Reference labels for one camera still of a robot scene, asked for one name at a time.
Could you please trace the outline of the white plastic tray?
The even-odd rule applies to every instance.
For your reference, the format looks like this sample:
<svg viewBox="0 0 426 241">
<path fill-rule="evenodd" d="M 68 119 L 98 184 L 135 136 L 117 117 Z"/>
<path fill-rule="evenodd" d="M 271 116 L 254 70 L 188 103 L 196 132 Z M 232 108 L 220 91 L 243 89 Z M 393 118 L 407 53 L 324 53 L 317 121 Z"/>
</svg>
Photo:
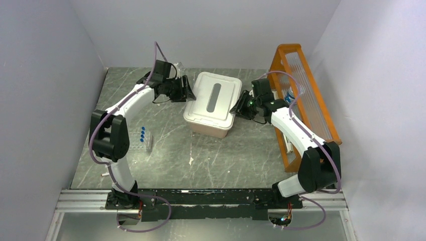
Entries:
<svg viewBox="0 0 426 241">
<path fill-rule="evenodd" d="M 201 72 L 193 87 L 196 100 L 189 101 L 183 113 L 185 121 L 221 131 L 230 130 L 235 117 L 230 110 L 241 90 L 242 81 L 238 78 Z"/>
</svg>

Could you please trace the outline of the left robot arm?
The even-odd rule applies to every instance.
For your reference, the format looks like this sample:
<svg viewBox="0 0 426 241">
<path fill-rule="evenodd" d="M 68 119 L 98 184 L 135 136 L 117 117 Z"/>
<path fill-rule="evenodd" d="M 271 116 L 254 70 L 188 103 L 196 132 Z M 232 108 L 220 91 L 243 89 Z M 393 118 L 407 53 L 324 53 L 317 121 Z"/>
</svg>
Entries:
<svg viewBox="0 0 426 241">
<path fill-rule="evenodd" d="M 119 102 L 106 110 L 96 109 L 91 115 L 88 147 L 92 160 L 106 166 L 113 182 L 107 201 L 113 207 L 131 209 L 142 202 L 127 161 L 130 147 L 127 122 L 160 95 L 171 102 L 196 99 L 188 77 L 181 74 L 178 64 L 156 60 L 151 71 Z"/>
</svg>

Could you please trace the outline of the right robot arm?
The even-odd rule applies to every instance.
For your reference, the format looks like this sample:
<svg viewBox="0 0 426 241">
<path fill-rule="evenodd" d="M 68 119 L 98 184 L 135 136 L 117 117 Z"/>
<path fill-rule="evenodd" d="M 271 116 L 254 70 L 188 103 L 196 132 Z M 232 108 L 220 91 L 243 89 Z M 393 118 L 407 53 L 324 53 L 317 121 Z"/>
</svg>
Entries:
<svg viewBox="0 0 426 241">
<path fill-rule="evenodd" d="M 279 129 L 301 155 L 296 175 L 273 184 L 271 202 L 283 208 L 290 197 L 312 193 L 335 184 L 341 186 L 340 148 L 334 141 L 327 142 L 311 131 L 293 113 L 283 99 L 276 99 L 268 79 L 251 82 L 253 93 L 244 90 L 230 113 L 253 120 L 262 116 L 266 123 Z"/>
</svg>

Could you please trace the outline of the pink plastic bin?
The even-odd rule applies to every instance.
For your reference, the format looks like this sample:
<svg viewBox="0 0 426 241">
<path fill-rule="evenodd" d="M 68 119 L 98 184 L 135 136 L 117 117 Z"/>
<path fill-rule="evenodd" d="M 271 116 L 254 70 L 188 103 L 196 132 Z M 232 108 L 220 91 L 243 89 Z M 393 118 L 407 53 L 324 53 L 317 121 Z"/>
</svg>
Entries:
<svg viewBox="0 0 426 241">
<path fill-rule="evenodd" d="M 233 122 L 231 122 L 228 126 L 212 126 L 203 123 L 191 122 L 186 120 L 189 125 L 189 128 L 198 134 L 203 134 L 206 136 L 211 136 L 215 138 L 223 139 L 227 136 L 229 130 L 233 127 Z"/>
</svg>

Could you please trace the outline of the white blue bottle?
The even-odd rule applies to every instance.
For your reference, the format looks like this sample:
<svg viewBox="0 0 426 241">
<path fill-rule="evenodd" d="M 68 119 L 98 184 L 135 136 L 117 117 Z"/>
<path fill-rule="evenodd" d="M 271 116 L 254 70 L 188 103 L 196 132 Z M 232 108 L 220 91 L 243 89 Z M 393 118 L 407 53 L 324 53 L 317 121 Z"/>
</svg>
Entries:
<svg viewBox="0 0 426 241">
<path fill-rule="evenodd" d="M 284 96 L 284 100 L 290 105 L 295 101 L 295 95 L 293 93 L 292 88 L 288 88 L 285 96 Z"/>
</svg>

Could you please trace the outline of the orange wooden rack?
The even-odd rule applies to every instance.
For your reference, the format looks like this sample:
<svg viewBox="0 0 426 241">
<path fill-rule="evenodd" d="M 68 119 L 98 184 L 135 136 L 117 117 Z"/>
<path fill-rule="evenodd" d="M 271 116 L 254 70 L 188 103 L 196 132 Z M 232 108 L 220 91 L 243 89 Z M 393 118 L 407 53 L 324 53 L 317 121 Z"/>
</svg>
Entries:
<svg viewBox="0 0 426 241">
<path fill-rule="evenodd" d="M 320 89 L 315 81 L 308 61 L 300 44 L 281 44 L 277 47 L 268 75 L 272 90 L 277 92 L 278 98 L 284 98 L 288 89 L 298 95 L 296 83 L 278 71 L 292 75 L 301 86 L 301 97 L 293 107 L 294 114 L 316 135 L 338 145 L 342 140 L 338 135 L 333 120 L 327 109 Z"/>
</svg>

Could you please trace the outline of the clear well plate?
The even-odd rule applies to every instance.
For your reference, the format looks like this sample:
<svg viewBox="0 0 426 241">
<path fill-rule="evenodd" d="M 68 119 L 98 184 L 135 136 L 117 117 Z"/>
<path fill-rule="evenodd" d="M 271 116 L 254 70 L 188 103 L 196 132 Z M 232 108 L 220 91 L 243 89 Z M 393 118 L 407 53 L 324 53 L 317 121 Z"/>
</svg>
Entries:
<svg viewBox="0 0 426 241">
<path fill-rule="evenodd" d="M 151 152 L 153 149 L 153 135 L 150 131 L 148 130 L 144 130 L 145 134 L 144 134 L 144 142 L 141 142 L 141 131 L 139 132 L 131 132 L 129 133 L 129 141 L 130 141 L 130 145 L 129 145 L 129 153 L 135 153 L 135 152 Z"/>
</svg>

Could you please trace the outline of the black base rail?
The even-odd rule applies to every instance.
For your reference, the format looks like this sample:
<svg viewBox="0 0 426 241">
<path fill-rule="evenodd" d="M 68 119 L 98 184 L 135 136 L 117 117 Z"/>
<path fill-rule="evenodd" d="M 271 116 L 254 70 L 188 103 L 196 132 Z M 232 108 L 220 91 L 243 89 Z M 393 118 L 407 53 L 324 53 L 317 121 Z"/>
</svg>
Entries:
<svg viewBox="0 0 426 241">
<path fill-rule="evenodd" d="M 268 220 L 271 214 L 289 211 L 343 211 L 342 192 L 314 192 L 283 198 L 271 188 L 241 189 L 145 189 L 141 204 L 133 208 L 107 203 L 111 190 L 63 190 L 55 211 L 60 213 L 113 213 L 121 219 L 159 221 L 170 219 L 251 218 Z"/>
</svg>

